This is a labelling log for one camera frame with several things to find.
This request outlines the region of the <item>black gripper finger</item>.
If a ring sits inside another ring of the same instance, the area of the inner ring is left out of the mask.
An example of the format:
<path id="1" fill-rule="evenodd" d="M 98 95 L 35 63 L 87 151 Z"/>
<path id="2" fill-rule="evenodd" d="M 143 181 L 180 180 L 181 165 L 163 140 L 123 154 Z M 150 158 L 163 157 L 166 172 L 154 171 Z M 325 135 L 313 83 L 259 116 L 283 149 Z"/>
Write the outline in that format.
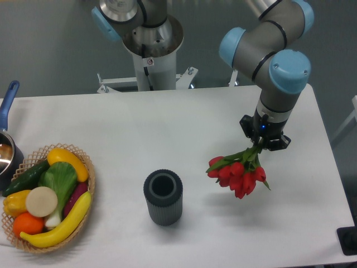
<path id="1" fill-rule="evenodd" d="M 286 135 L 281 135 L 280 138 L 275 140 L 269 140 L 267 143 L 267 150 L 278 151 L 286 149 L 291 143 L 291 139 Z"/>
<path id="2" fill-rule="evenodd" d="M 245 136 L 249 138 L 252 143 L 258 143 L 258 132 L 253 123 L 253 117 L 249 115 L 244 115 L 239 121 Z"/>

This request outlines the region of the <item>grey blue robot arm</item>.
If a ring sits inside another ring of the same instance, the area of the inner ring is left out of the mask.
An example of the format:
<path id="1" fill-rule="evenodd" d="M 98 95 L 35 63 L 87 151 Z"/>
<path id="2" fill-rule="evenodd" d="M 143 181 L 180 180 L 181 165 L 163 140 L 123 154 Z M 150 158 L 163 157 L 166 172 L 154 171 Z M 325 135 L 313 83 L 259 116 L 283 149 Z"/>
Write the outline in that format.
<path id="1" fill-rule="evenodd" d="M 261 89 L 253 116 L 240 120 L 255 145 L 276 151 L 290 144 L 283 129 L 311 72 L 309 59 L 288 45 L 313 25 L 305 1 L 249 1 L 259 19 L 251 31 L 236 27 L 219 46 L 221 59 Z M 112 41 L 132 54 L 140 91 L 177 89 L 176 53 L 183 39 L 181 24 L 169 15 L 166 1 L 100 1 L 92 18 Z"/>

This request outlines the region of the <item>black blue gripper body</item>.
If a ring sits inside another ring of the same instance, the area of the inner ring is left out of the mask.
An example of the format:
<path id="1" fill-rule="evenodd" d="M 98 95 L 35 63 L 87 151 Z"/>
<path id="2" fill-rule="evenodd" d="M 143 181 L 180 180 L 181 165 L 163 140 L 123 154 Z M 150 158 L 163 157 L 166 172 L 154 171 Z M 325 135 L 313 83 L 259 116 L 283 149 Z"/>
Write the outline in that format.
<path id="1" fill-rule="evenodd" d="M 252 119 L 252 137 L 250 138 L 253 143 L 258 143 L 260 138 L 265 140 L 276 140 L 279 139 L 286 121 L 273 123 L 266 119 L 267 115 L 261 117 L 258 112 L 254 113 Z"/>

